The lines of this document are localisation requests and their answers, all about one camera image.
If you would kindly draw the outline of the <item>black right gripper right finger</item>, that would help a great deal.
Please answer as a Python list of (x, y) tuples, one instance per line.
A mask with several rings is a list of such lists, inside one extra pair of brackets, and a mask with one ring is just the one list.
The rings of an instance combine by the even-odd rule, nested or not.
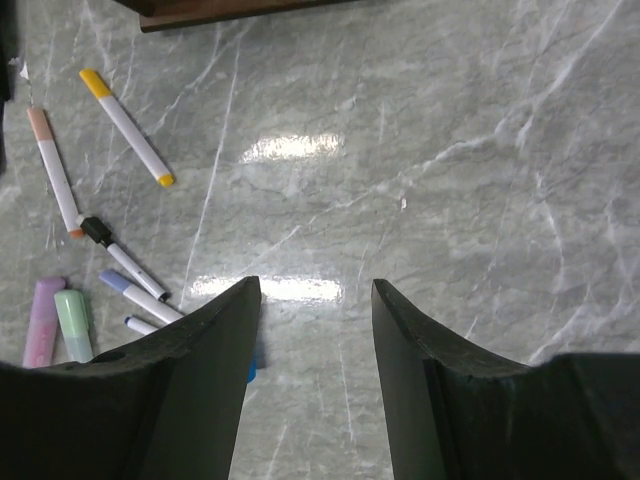
[(390, 282), (372, 326), (398, 479), (635, 479), (639, 358), (568, 353), (526, 366), (430, 318)]

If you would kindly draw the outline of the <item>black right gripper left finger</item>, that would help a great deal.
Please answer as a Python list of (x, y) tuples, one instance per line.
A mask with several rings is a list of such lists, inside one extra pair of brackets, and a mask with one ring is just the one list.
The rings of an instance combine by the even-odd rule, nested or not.
[(87, 363), (1, 367), (5, 479), (225, 479), (258, 331), (242, 279)]

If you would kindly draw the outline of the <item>green pastel highlighter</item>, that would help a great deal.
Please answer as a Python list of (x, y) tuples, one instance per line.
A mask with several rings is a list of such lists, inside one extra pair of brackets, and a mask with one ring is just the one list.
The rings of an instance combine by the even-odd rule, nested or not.
[(80, 363), (90, 362), (94, 355), (84, 296), (78, 290), (60, 290), (54, 294), (54, 302), (69, 358)]

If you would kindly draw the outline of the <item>purple pastel highlighter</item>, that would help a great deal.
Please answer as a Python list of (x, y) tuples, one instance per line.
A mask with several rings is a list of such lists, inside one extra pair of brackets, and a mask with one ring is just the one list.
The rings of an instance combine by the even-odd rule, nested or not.
[(59, 326), (54, 296), (66, 286), (64, 278), (44, 277), (36, 282), (26, 335), (22, 366), (40, 368), (51, 364)]

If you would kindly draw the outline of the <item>brown wooden desk organizer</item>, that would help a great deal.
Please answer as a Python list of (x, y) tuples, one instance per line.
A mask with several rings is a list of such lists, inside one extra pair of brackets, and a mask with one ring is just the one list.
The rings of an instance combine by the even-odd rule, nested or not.
[(139, 15), (144, 33), (338, 4), (335, 0), (115, 0)]

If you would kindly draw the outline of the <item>dark blue cap marker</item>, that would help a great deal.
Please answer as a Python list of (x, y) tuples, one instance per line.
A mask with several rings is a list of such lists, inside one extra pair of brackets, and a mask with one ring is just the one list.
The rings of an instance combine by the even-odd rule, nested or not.
[(131, 330), (141, 334), (141, 335), (149, 335), (156, 331), (158, 328), (154, 325), (149, 324), (146, 321), (143, 321), (135, 316), (126, 317), (124, 320), (124, 324)]

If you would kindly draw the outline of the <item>light blue cap marker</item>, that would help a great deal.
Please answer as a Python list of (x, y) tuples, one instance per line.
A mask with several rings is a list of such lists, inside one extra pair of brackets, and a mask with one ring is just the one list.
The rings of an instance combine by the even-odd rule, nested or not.
[(164, 324), (173, 323), (184, 317), (182, 313), (155, 299), (115, 270), (102, 271), (99, 279)]

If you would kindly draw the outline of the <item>black cap white marker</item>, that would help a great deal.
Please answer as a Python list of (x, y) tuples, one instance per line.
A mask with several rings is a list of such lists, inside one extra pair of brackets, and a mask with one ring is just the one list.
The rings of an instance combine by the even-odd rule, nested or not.
[(96, 244), (102, 245), (151, 296), (161, 302), (168, 299), (168, 292), (115, 241), (111, 230), (98, 217), (79, 215), (76, 223)]

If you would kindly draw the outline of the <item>yellow cap white marker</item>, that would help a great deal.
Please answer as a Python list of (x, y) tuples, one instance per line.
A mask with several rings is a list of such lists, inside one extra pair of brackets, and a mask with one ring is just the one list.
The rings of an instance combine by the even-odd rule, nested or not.
[(99, 74), (92, 69), (83, 69), (79, 72), (79, 76), (156, 182), (164, 188), (172, 186), (175, 183), (174, 175), (114, 97)]

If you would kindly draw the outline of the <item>peach cap white marker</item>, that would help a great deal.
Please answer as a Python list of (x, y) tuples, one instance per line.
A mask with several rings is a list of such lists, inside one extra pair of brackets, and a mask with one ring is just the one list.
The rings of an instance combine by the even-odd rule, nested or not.
[(81, 238), (84, 232), (76, 222), (79, 211), (45, 111), (42, 108), (30, 107), (27, 115), (65, 228), (71, 238)]

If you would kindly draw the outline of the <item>black drawstring shorts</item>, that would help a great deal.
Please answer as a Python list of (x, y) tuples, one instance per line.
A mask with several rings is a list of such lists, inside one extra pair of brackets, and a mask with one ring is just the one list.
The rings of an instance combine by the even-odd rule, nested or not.
[(1, 173), (6, 171), (6, 150), (4, 141), (4, 113), (13, 98), (15, 74), (9, 61), (19, 56), (19, 26), (16, 1), (1, 0)]

